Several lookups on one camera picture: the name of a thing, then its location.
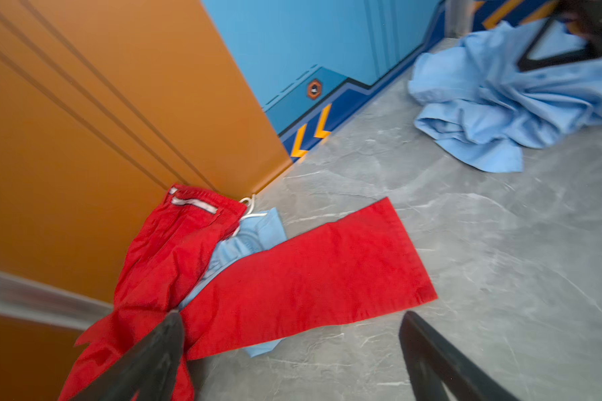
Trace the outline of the light blue shirt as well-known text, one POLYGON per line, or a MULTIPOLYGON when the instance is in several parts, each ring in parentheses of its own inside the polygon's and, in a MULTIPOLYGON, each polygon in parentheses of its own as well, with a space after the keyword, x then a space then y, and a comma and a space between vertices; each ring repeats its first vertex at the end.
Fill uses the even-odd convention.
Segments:
POLYGON ((509 173, 523 170, 524 148, 548 148, 602 125, 602 58, 518 69, 543 24, 504 22, 422 54, 407 84, 423 107, 416 128, 478 170, 509 173))

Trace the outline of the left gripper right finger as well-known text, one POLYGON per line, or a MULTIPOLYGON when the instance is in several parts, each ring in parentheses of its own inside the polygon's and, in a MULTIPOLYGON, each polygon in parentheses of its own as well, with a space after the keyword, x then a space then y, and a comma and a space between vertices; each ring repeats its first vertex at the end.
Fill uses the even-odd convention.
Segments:
POLYGON ((415 399, 516 399, 416 312, 405 313, 399 339, 415 399))

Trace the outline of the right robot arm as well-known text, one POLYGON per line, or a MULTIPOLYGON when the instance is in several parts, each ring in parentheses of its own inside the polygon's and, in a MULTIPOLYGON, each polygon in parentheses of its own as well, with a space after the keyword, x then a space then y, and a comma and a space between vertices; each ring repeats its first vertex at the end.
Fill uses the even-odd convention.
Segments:
POLYGON ((602 1, 560 1, 524 50, 517 66, 520 71, 528 72, 597 58, 602 58, 602 1), (585 35, 586 45, 583 48, 548 58, 530 58, 531 53, 545 38, 552 25, 563 17, 574 18, 580 33, 585 35))

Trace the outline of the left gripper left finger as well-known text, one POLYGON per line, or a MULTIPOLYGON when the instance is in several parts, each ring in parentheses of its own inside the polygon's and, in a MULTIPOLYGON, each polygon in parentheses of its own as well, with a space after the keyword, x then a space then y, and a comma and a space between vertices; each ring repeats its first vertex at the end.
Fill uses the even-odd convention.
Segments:
POLYGON ((74 400, 164 400, 172 398, 182 360, 185 329, 179 312, 165 319, 74 400))

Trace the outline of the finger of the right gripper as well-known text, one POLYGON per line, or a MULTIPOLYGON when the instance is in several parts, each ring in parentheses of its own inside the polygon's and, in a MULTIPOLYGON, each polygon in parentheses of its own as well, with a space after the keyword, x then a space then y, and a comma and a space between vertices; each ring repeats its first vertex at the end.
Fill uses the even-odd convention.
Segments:
POLYGON ((549 32, 551 26, 558 21, 559 18, 556 15, 551 15, 547 18, 546 22, 543 24, 542 28, 540 28, 538 33, 533 37, 533 40, 528 45, 528 48, 524 50, 522 56, 518 60, 517 66, 521 72, 539 70, 547 67, 555 67, 565 65, 568 63, 578 63, 597 58, 597 49, 595 48, 595 45, 590 43, 590 41, 587 41, 586 45, 583 48, 573 50, 567 53, 557 54, 548 58, 530 58, 530 55, 538 47, 538 45, 541 44, 541 41, 549 32))

